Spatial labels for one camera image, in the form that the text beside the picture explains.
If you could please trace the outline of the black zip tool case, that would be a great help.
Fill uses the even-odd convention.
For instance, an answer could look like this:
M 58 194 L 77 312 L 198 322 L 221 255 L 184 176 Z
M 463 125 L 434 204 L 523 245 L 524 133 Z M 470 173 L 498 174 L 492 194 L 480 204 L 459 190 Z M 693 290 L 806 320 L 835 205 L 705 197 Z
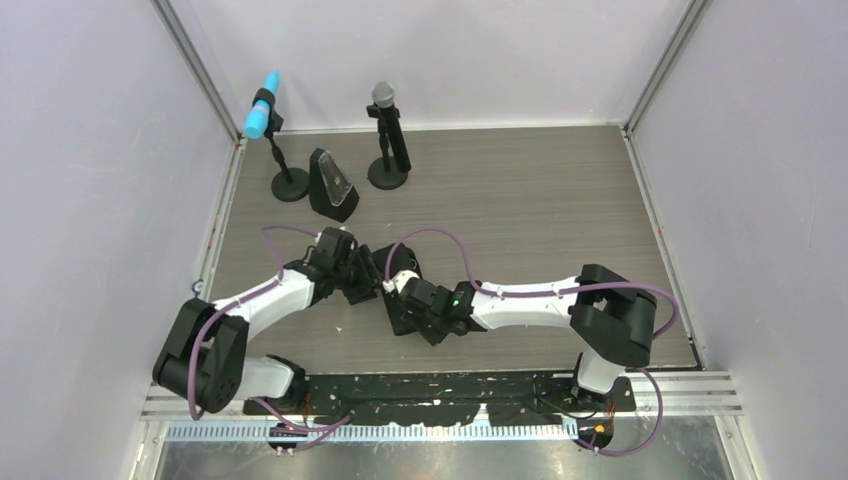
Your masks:
M 393 245 L 390 244 L 372 253 L 372 259 L 377 267 L 381 282 L 385 281 L 387 278 L 385 275 L 385 267 L 387 262 L 390 260 L 389 253 L 392 247 Z M 418 276 L 422 275 L 422 270 L 419 266 L 415 252 L 405 243 L 399 244 L 390 262 L 389 276 L 391 278 L 394 278 L 400 271 L 403 270 L 411 270 Z M 413 315 L 408 312 L 397 289 L 392 292 L 387 292 L 384 288 L 382 288 L 381 294 L 389 318 L 389 323 L 395 336 L 404 336 L 413 333 L 427 335 L 430 333 L 428 330 L 429 324 L 426 321 L 423 321 L 417 315 Z

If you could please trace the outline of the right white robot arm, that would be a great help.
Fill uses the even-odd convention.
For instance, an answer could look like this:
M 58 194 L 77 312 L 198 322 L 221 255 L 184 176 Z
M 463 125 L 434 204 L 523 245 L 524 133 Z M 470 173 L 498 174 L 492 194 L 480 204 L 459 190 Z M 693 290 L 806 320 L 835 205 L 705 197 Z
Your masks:
M 384 281 L 401 317 L 437 345 L 449 335 L 513 326 L 568 328 L 585 343 L 569 396 L 582 410 L 598 410 L 628 368 L 648 365 L 657 300 L 648 291 L 597 264 L 551 283 L 501 285 L 465 281 L 454 289 L 412 270 Z

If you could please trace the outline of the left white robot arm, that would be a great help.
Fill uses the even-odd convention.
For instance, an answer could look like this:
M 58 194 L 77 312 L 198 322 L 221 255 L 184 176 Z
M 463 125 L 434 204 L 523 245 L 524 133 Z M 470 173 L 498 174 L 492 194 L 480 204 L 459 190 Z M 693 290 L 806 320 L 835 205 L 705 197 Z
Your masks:
M 284 414 L 306 402 L 305 370 L 269 354 L 251 358 L 247 346 L 284 318 L 341 292 L 356 305 L 375 298 L 381 281 L 370 248 L 350 232 L 327 227 L 303 257 L 284 262 L 270 279 L 229 298 L 185 301 L 152 368 L 152 381 L 189 404 L 199 419 L 233 400 L 271 403 Z

